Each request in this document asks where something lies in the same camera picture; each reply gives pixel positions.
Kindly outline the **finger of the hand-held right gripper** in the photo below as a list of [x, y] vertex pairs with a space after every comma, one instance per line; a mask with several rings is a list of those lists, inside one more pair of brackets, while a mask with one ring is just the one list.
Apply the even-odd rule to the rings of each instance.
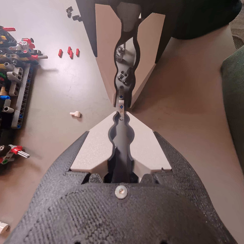
[[139, 24], [137, 41], [140, 48], [140, 60], [135, 70], [135, 87], [132, 91], [131, 108], [156, 66], [155, 60], [164, 20], [164, 14], [151, 13]]
[[108, 94], [108, 98], [115, 106], [116, 92], [115, 48], [121, 37], [121, 21], [109, 5], [95, 4], [97, 57], [96, 62]]

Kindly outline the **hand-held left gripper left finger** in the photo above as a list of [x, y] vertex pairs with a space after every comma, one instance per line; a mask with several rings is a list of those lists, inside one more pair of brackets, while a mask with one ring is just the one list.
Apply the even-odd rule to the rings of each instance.
[[115, 111], [100, 123], [91, 128], [75, 157], [70, 170], [72, 172], [88, 172], [105, 177], [108, 170], [108, 161], [113, 157], [115, 146], [111, 139], [111, 129], [116, 124]]

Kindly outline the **toy brick car chassis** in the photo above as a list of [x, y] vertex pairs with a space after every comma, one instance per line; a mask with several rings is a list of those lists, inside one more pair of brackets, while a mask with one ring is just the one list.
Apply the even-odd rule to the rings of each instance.
[[17, 130], [23, 125], [33, 69], [48, 59], [35, 49], [32, 38], [21, 41], [10, 34], [14, 27], [0, 26], [0, 166], [1, 172], [17, 156], [29, 158], [23, 147], [14, 145]]

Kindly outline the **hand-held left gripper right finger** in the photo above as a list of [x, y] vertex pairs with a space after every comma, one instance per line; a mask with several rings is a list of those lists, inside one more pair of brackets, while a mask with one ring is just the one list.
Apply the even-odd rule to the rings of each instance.
[[132, 159], [132, 171], [139, 179], [145, 174], [172, 171], [172, 167], [163, 152], [154, 131], [126, 112], [128, 128], [132, 132], [132, 141], [129, 145], [129, 156]]

